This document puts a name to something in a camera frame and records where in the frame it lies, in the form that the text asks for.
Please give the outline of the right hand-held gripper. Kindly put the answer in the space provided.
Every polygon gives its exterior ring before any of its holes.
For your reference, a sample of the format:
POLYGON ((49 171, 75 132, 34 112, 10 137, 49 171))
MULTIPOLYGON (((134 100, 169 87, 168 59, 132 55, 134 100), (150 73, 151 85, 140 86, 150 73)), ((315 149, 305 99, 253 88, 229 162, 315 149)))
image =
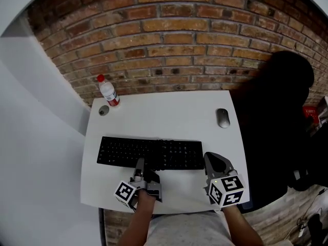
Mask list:
MULTIPOLYGON (((243 178, 234 170, 232 163, 225 157, 214 154, 221 161, 220 172, 222 177, 209 177, 207 186, 204 187, 211 205, 218 205, 220 208, 239 204, 245 191, 243 178)), ((212 161, 215 160, 211 152, 204 154, 204 164, 208 176, 213 176, 214 170, 212 161)))

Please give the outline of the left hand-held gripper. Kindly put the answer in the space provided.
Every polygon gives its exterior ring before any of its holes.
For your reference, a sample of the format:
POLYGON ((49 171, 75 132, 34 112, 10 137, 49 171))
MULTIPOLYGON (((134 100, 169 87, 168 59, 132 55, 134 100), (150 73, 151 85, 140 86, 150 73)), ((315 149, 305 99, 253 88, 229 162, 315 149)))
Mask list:
POLYGON ((144 167, 145 159, 140 158, 130 180, 128 182, 122 180, 114 192, 114 197, 133 211, 136 210, 139 190, 146 191, 148 195, 162 202, 159 176, 151 170, 144 170, 144 167))

